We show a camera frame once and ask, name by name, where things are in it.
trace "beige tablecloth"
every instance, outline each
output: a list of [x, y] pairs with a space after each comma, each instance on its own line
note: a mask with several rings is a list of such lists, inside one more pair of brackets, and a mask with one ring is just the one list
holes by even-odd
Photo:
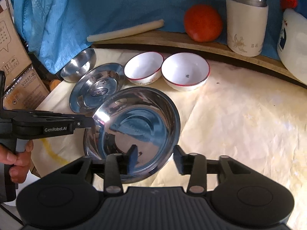
[[[96, 53], [96, 65], [125, 65], [138, 52], [96, 49]], [[178, 108], [180, 146], [208, 159], [229, 155], [284, 185], [295, 197], [288, 225], [307, 229], [307, 90], [244, 68], [209, 63], [211, 75], [198, 90], [178, 92], [162, 78], [150, 85], [166, 93]], [[74, 85], [63, 81], [38, 109], [72, 113], [68, 100]], [[32, 159], [41, 176], [83, 155], [83, 131], [34, 141]], [[186, 188], [188, 179], [178, 174], [171, 160], [155, 175], [133, 185]], [[96, 176], [94, 186], [101, 190], [102, 184]], [[216, 176], [209, 175], [208, 189], [216, 185]]]

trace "wooden board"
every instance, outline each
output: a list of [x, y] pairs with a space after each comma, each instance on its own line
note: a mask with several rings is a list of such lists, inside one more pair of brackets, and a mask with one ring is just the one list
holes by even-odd
[[230, 50], [227, 45], [220, 44], [217, 42], [206, 42], [198, 43], [189, 38], [185, 33], [175, 33], [175, 32], [164, 32], [159, 30], [153, 30], [146, 33], [128, 36], [124, 38], [105, 40], [94, 42], [93, 46], [98, 48], [103, 48], [104, 45], [112, 44], [140, 44], [140, 45], [152, 45], [152, 46], [166, 46], [166, 47], [176, 47], [176, 48], [185, 48], [196, 51], [203, 51], [213, 54], [218, 54], [244, 62], [252, 63], [254, 65], [269, 69], [276, 73], [279, 73], [283, 76], [288, 77], [287, 81], [293, 80], [297, 85], [305, 87], [303, 83], [296, 79], [278, 60], [271, 59], [262, 55], [256, 57], [246, 57], [240, 54], [237, 54]]

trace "white stick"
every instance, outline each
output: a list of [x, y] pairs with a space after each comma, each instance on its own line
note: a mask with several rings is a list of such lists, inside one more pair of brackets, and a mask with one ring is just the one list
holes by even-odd
[[95, 42], [95, 41], [104, 41], [104, 40], [111, 40], [116, 38], [122, 38], [130, 35], [136, 35], [140, 33], [144, 33], [150, 30], [154, 30], [164, 26], [164, 20], [152, 21], [144, 24], [140, 24], [134, 27], [124, 28], [121, 30], [116, 30], [104, 34], [98, 35], [90, 35], [87, 37], [88, 42]]

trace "stainless steel bowl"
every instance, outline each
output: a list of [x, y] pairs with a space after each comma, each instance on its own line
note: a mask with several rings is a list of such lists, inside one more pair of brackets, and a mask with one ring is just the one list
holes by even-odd
[[93, 116], [95, 126], [84, 132], [84, 153], [93, 159], [126, 153], [138, 146], [137, 164], [123, 183], [141, 181], [171, 157], [180, 134], [180, 117], [172, 100], [149, 87], [131, 87], [109, 97]]
[[124, 67], [118, 63], [98, 66], [84, 75], [69, 97], [70, 109], [75, 113], [94, 112], [102, 103], [122, 88]]
[[77, 82], [96, 64], [96, 54], [93, 48], [87, 48], [70, 60], [62, 69], [61, 77], [68, 82]]

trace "human hand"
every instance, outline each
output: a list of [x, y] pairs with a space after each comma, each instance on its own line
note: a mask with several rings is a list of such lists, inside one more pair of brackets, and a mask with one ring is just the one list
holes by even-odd
[[0, 163], [14, 165], [10, 168], [9, 174], [14, 183], [23, 183], [26, 180], [30, 168], [31, 151], [33, 141], [29, 140], [25, 146], [25, 151], [14, 155], [0, 144]]

